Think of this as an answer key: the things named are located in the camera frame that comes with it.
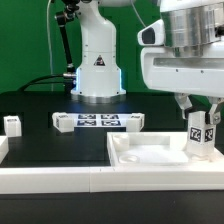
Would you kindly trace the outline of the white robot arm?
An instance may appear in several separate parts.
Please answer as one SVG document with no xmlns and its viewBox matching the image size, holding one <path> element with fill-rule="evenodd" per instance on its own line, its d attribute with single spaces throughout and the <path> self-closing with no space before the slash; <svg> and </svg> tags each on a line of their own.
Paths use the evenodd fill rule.
<svg viewBox="0 0 224 224">
<path fill-rule="evenodd" d="M 122 94 L 116 65 L 116 28 L 100 7 L 136 0 L 81 0 L 76 12 L 82 32 L 82 63 L 73 93 L 92 102 Z M 188 118 L 191 95 L 209 99 L 205 122 L 217 124 L 224 105 L 224 0 L 155 0 L 160 19 L 137 34 L 146 86 L 173 92 Z"/>
</svg>

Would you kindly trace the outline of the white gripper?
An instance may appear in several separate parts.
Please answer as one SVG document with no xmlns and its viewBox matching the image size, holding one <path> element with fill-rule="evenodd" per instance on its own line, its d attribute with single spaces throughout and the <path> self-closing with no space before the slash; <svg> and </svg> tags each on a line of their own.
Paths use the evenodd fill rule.
<svg viewBox="0 0 224 224">
<path fill-rule="evenodd" d="M 205 46 L 202 57 L 176 58 L 165 47 L 145 47 L 141 68 L 146 86 L 152 90 L 176 92 L 175 100 L 187 120 L 193 106 L 188 94 L 209 96 L 206 123 L 221 122 L 224 107 L 224 46 Z"/>
</svg>

